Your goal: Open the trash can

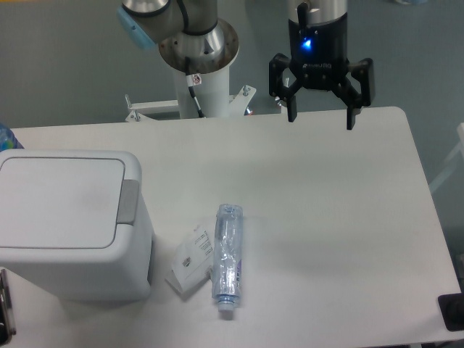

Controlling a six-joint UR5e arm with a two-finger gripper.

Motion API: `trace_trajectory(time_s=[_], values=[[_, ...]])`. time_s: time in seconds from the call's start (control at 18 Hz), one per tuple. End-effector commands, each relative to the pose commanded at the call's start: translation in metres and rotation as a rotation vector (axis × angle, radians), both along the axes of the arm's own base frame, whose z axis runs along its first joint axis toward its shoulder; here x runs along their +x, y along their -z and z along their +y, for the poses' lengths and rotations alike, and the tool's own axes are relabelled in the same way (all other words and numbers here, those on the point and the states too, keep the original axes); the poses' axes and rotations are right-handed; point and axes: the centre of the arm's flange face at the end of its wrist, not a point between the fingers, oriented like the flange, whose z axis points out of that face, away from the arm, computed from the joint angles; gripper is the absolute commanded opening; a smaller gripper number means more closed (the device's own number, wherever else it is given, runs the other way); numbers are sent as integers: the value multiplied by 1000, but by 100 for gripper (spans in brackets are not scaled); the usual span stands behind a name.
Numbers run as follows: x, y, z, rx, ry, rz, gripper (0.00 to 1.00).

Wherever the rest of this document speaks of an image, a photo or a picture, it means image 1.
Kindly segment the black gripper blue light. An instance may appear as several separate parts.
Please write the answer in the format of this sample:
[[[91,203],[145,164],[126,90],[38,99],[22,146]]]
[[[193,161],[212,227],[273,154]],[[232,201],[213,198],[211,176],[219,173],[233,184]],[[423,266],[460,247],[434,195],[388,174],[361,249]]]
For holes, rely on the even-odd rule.
[[[347,107],[347,130],[356,116],[374,99],[374,62],[364,58],[356,63],[347,59],[347,13],[325,22],[289,20],[291,59],[277,53],[269,62],[269,94],[285,103],[290,123],[297,118],[299,89],[333,91]],[[283,72],[290,69],[295,81],[283,83]]]

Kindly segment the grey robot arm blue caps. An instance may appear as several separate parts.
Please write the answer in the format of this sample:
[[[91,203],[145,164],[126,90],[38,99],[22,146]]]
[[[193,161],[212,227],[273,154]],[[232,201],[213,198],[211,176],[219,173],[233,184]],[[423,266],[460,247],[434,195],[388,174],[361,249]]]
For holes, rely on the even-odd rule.
[[[362,108],[375,96],[372,59],[347,57],[345,1],[289,1],[290,55],[269,63],[270,96],[283,103],[289,122],[297,117],[297,92],[330,91],[347,108],[352,129]],[[229,94],[229,69],[239,52],[234,28],[218,15],[216,1],[124,1],[120,23],[141,48],[157,47],[173,71],[183,119],[239,117],[253,89]]]

